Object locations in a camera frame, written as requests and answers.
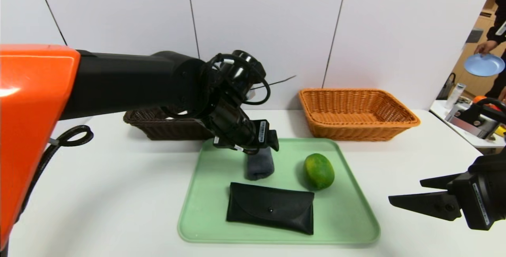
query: gray cloth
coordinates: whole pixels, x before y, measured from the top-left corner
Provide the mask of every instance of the gray cloth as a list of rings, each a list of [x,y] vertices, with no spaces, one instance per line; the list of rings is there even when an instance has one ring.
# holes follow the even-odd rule
[[[248,155],[247,173],[248,180],[258,180],[271,176],[274,173],[271,148],[260,149],[255,155]]]

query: black leather pouch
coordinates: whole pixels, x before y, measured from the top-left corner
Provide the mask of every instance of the black leather pouch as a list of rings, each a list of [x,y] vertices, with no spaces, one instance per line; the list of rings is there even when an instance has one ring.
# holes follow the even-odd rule
[[[227,221],[313,234],[313,192],[230,183]]]

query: orange wicker basket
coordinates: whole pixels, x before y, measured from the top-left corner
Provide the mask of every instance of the orange wicker basket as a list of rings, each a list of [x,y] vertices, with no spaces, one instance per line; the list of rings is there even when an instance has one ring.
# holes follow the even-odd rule
[[[299,98],[317,138],[379,142],[420,124],[405,105],[378,89],[303,89]]]

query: blue plate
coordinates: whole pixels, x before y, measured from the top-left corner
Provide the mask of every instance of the blue plate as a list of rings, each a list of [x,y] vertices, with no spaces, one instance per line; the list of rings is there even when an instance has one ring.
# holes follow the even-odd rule
[[[504,61],[495,55],[471,55],[464,62],[466,70],[476,76],[492,76],[504,70]]]

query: wicker basket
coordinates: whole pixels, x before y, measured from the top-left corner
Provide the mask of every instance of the wicker basket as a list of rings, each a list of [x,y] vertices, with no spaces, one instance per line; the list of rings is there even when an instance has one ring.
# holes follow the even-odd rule
[[[123,120],[144,131],[150,140],[207,140],[214,137],[195,120],[167,120],[159,108],[127,111]]]
[[[379,142],[420,124],[399,100],[377,89],[304,89],[299,98],[317,138]]]

